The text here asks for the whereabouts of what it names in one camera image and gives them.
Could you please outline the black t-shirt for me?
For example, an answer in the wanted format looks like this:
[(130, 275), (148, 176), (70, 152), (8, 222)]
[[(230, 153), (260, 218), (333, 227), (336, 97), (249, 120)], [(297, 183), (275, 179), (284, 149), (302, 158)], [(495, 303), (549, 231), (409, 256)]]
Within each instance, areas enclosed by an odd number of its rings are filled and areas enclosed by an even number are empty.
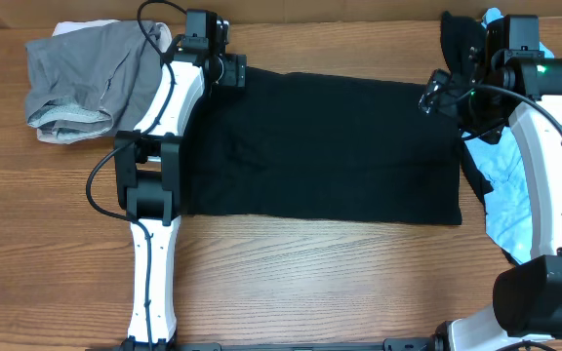
[(213, 88), (182, 157), (193, 215), (458, 225), (457, 125), (423, 86), (249, 68)]

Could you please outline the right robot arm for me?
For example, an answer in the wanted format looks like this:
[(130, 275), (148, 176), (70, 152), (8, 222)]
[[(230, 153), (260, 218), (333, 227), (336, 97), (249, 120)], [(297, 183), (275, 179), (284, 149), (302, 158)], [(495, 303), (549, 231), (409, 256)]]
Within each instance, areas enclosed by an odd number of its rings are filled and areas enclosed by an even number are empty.
[(548, 349), (562, 339), (562, 58), (534, 15), (444, 14), (446, 69), (420, 100), (458, 123), (481, 171), (487, 229), (513, 259), (477, 313), (442, 324), (421, 350)]

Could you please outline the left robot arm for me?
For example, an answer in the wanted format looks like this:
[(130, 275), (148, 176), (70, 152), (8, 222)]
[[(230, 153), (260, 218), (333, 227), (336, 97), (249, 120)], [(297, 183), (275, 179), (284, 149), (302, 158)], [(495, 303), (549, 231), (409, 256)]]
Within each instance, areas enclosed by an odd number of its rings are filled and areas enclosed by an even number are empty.
[(122, 350), (172, 350), (175, 249), (185, 208), (181, 142), (195, 107), (213, 86), (245, 85), (246, 58), (230, 54), (230, 24), (214, 12), (186, 11), (185, 32), (161, 53), (162, 78), (144, 117), (115, 138), (117, 196), (133, 236), (134, 302)]

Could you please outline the light blue t-shirt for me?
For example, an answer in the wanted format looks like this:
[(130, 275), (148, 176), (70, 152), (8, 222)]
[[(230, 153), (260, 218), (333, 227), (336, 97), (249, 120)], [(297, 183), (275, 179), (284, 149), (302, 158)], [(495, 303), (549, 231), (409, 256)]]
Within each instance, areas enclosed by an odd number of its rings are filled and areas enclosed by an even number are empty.
[(531, 259), (532, 212), (521, 153), (510, 128), (494, 145), (478, 138), (463, 145), (465, 177), (485, 211), (485, 230), (509, 260)]

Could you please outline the folded grey shirt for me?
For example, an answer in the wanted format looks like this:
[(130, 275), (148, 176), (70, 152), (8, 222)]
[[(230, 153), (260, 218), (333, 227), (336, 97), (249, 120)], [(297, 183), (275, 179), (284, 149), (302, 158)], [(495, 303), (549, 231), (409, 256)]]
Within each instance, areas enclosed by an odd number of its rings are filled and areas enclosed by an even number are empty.
[(133, 130), (162, 79), (156, 23), (117, 21), (27, 42), (24, 113), (37, 138), (70, 144)]

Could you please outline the white garment under grey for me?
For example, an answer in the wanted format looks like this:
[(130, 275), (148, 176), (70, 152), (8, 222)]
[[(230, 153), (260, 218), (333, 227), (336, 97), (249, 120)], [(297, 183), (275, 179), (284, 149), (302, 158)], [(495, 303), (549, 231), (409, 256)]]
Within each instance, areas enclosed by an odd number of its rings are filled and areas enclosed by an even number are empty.
[[(69, 33), (72, 31), (91, 28), (91, 27), (98, 27), (98, 26), (105, 26), (111, 23), (117, 22), (117, 19), (97, 19), (91, 21), (63, 21), (59, 22), (53, 32), (53, 36)], [(158, 41), (158, 47), (162, 52), (165, 52), (172, 41), (172, 33), (168, 25), (164, 22), (157, 22), (156, 26), (160, 30), (160, 37)]]

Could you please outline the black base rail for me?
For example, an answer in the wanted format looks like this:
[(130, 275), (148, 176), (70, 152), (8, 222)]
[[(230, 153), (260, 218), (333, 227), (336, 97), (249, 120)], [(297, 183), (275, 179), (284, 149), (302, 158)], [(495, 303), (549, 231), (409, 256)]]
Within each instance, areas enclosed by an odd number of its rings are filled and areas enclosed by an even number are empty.
[(117, 346), (90, 348), (88, 351), (433, 351), (443, 349), (444, 346), (439, 341), (430, 337), (387, 338), (381, 342), (262, 345), (177, 344), (174, 341), (160, 341), (152, 347), (149, 347), (147, 342), (137, 342), (130, 338)]

